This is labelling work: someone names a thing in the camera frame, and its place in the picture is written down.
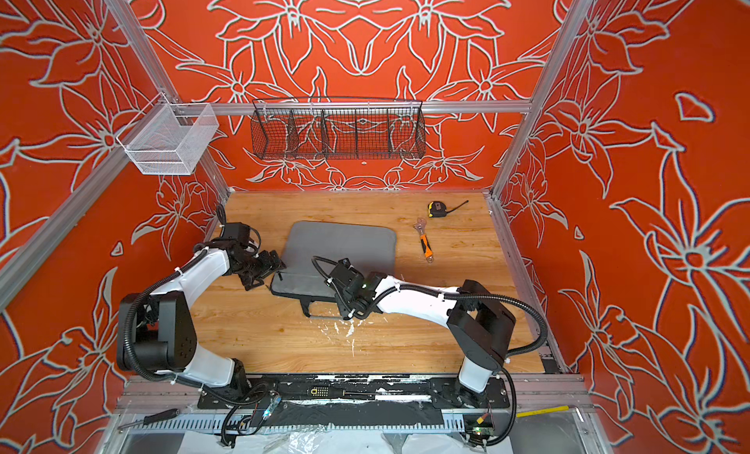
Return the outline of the grey zippered laptop bag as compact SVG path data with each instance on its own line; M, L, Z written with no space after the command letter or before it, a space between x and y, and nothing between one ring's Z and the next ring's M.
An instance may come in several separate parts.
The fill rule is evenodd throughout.
M315 256L337 262L348 259L364 275L394 274L396 233L386 227L302 221L293 225L281 260L285 269L271 281L271 293L296 300L306 316L315 302L335 302L334 291L313 265Z

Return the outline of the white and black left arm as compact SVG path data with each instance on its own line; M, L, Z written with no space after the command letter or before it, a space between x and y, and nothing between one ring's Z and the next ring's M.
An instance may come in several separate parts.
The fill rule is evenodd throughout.
M236 276L246 291L260 288L285 268L275 251L261 248L261 235L246 223L227 221L217 208L221 234L195 246L193 258L166 278L122 299L116 364L152 382L170 381L200 389L226 404L263 397L248 382L244 364L199 344L191 308L219 278Z

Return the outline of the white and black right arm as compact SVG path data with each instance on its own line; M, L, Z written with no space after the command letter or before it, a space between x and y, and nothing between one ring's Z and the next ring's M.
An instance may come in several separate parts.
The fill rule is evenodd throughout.
M347 259L314 256L312 265L333 292L345 320L365 320L373 313L406 315L447 329L464 356L458 384L477 395L486 390L491 377L507 372L507 359L535 352L548 341L546 318L537 309L489 293L475 280L467 280L460 287L437 288L380 272L364 275ZM517 348L511 346L517 324L513 307L526 313L538 327L538 336Z

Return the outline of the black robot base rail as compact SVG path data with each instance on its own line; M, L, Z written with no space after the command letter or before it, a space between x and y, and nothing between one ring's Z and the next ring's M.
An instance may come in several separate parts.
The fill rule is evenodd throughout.
M438 409L511 405L505 381L494 377L482 393L466 389L453 374L263 374L250 376L249 382L267 385L283 402L420 402Z

